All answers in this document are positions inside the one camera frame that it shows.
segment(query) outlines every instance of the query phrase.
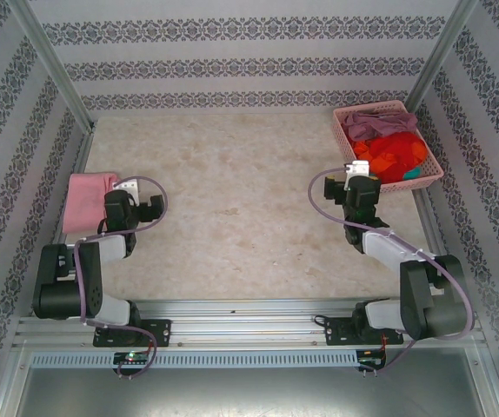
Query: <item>cable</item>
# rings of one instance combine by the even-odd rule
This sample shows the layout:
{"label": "cable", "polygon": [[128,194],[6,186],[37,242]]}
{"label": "cable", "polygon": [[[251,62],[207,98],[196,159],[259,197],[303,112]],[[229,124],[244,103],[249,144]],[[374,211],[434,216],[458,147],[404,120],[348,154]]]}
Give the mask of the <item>cable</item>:
{"label": "cable", "polygon": [[[317,319],[322,319],[323,320],[323,323],[317,321]],[[322,328],[325,327],[325,322],[326,320],[328,320],[329,317],[327,317],[326,315],[316,315],[314,318],[313,318],[313,322],[317,325],[317,326],[321,326]]]}
{"label": "cable", "polygon": [[[89,326],[94,326],[94,327],[114,328],[114,329],[119,329],[119,330],[129,330],[132,332],[138,332],[141,334],[145,334],[146,336],[148,336],[150,338],[150,342],[153,344],[153,355],[151,355],[151,358],[147,361],[147,363],[145,364],[144,367],[142,367],[135,374],[128,376],[129,380],[132,380],[132,379],[140,376],[141,374],[145,373],[151,367],[153,362],[155,361],[156,348],[157,348],[156,337],[151,332],[148,332],[147,330],[145,330],[143,328],[136,328],[133,326],[110,325],[110,324],[97,323],[96,321],[88,321],[87,320],[87,317],[86,317],[86,314],[87,314],[86,304],[87,303],[85,300],[85,286],[84,286],[84,282],[83,282],[83,272],[82,272],[80,258],[79,258],[79,247],[82,243],[91,242],[91,241],[94,241],[96,239],[100,239],[100,238],[105,237],[105,236],[127,235],[128,233],[143,232],[144,230],[148,230],[150,228],[155,227],[164,218],[164,215],[166,214],[166,212],[169,209],[169,197],[167,196],[166,191],[164,190],[164,187],[161,184],[159,184],[157,181],[155,181],[147,176],[141,176],[141,175],[135,175],[135,176],[130,176],[128,178],[124,178],[123,180],[117,182],[115,185],[120,185],[123,182],[132,181],[132,180],[144,180],[147,182],[151,182],[152,184],[156,185],[161,190],[161,193],[163,194],[163,212],[161,213],[159,218],[155,219],[153,222],[151,222],[147,226],[143,226],[141,228],[133,228],[130,230],[121,230],[121,231],[109,232],[109,233],[102,232],[98,235],[87,236],[87,237],[84,237],[83,239],[80,239],[79,241],[77,241],[76,244],[74,245],[74,263],[76,264],[76,278],[77,278],[77,286],[79,287],[79,301],[80,301],[79,321],[83,325],[86,325],[86,326],[89,325]],[[118,376],[120,378],[125,376],[125,375],[121,374],[121,372],[120,372],[121,367],[122,367],[122,364],[119,364],[118,370],[117,370]]]}
{"label": "cable", "polygon": [[381,350],[383,351],[381,361],[384,361],[387,359],[387,336],[385,336],[385,333],[381,336]]}
{"label": "cable", "polygon": [[372,373],[375,375],[375,377],[377,377],[377,374],[379,373],[379,371],[377,371],[374,367],[371,367],[371,366],[369,366],[369,365],[365,365],[365,364],[363,364],[363,363],[360,363],[360,364],[356,367],[356,370],[357,370],[358,372],[361,372],[361,371],[363,370],[363,378],[365,378],[365,370],[366,370],[366,369],[367,369],[368,371],[372,372]]}
{"label": "cable", "polygon": [[[309,183],[308,186],[308,200],[311,206],[321,215],[324,217],[327,217],[329,220],[337,223],[341,223],[345,226],[351,226],[353,228],[361,228],[363,230],[368,230],[368,231],[375,231],[376,233],[379,233],[380,235],[386,236],[389,239],[392,239],[395,242],[400,243],[404,248],[406,248],[410,253],[417,254],[419,257],[424,259],[427,263],[429,263],[431,266],[433,266],[437,271],[441,273],[447,280],[449,280],[450,284],[455,288],[456,292],[460,295],[460,298],[462,299],[462,302],[464,303],[464,307],[466,308],[466,324],[464,326],[464,329],[457,334],[452,334],[448,336],[441,336],[438,337],[440,340],[444,341],[453,341],[456,339],[461,339],[464,337],[466,334],[469,333],[470,329],[473,327],[474,324],[474,312],[472,308],[471,301],[468,298],[468,295],[466,292],[462,289],[458,281],[455,279],[454,276],[452,276],[449,271],[447,271],[445,268],[443,268],[441,265],[439,265],[437,262],[433,261],[429,256],[424,254],[420,249],[416,248],[415,246],[409,244],[406,242],[403,238],[401,238],[398,235],[395,235],[394,233],[387,232],[386,230],[382,230],[379,228],[372,228],[370,226],[366,226],[364,224],[360,223],[354,223],[354,222],[348,222],[344,219],[334,217],[333,215],[330,215],[329,213],[325,212],[322,210],[317,203],[313,200],[313,196],[311,195],[311,190],[313,189],[313,186],[317,182],[319,178],[322,176],[325,176],[327,174],[332,174],[335,172],[341,172],[341,171],[346,171],[346,167],[342,168],[333,168],[333,169],[326,169],[324,171],[321,171],[319,174],[313,177],[311,182]],[[416,341],[411,341],[409,345],[402,350],[391,362],[389,362],[381,371],[386,370],[387,368],[392,367],[395,363],[400,361],[402,357],[408,353],[408,351],[416,344]]]}

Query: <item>white bracket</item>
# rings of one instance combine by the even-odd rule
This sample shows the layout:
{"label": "white bracket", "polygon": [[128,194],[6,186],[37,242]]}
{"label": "white bracket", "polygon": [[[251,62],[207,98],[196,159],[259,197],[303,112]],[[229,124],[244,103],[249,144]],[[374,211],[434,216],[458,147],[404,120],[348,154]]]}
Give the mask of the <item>white bracket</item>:
{"label": "white bracket", "polygon": [[353,176],[369,176],[369,162],[368,161],[353,161],[352,163],[347,163],[346,167],[346,182],[344,183],[344,189],[348,191],[350,178]]}
{"label": "white bracket", "polygon": [[137,187],[137,180],[122,182],[119,185],[112,184],[112,189],[125,189],[134,197],[136,205],[139,206],[139,188]]}
{"label": "white bracket", "polygon": [[404,330],[400,316],[400,300],[382,300],[369,302],[365,306],[365,314],[372,328],[392,328]]}
{"label": "white bracket", "polygon": [[[370,231],[363,234],[363,252],[367,256],[377,259],[395,275],[400,276],[400,264],[403,262],[424,261],[417,252],[410,252],[400,243],[381,233],[382,230],[386,232],[389,231],[389,229],[379,228],[378,230],[379,231]],[[435,255],[427,250],[419,250],[429,258],[435,258]]]}

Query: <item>metal vent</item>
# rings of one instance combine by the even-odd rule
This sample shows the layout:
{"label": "metal vent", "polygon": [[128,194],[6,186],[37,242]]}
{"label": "metal vent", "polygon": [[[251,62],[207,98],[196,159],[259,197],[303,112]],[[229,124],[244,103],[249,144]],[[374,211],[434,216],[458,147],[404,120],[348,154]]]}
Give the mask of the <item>metal vent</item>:
{"label": "metal vent", "polygon": [[[109,368],[111,352],[34,354],[33,368]],[[355,367],[355,350],[284,352],[159,352],[155,368]]]}

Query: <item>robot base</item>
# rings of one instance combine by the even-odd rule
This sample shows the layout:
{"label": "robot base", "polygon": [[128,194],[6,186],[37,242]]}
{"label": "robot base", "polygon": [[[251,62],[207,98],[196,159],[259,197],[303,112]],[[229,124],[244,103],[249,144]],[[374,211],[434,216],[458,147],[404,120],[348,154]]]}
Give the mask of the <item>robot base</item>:
{"label": "robot base", "polygon": [[[170,342],[170,320],[141,320],[138,326],[152,333],[157,348],[166,348]],[[110,328],[96,328],[93,336],[95,348],[146,348],[150,338],[139,332]]]}
{"label": "robot base", "polygon": [[352,317],[326,317],[317,315],[314,322],[324,328],[328,346],[348,345],[402,345],[403,336],[391,328],[372,328],[369,325],[365,306],[372,301],[358,302]]}

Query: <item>purple cloth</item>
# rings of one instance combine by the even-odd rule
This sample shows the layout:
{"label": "purple cloth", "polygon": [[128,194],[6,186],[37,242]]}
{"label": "purple cloth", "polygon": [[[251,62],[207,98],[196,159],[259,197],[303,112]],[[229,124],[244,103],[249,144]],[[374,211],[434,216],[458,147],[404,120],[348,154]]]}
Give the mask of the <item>purple cloth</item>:
{"label": "purple cloth", "polygon": [[417,118],[411,113],[382,113],[371,115],[357,111],[346,117],[343,127],[355,142],[367,141],[396,132],[416,132]]}

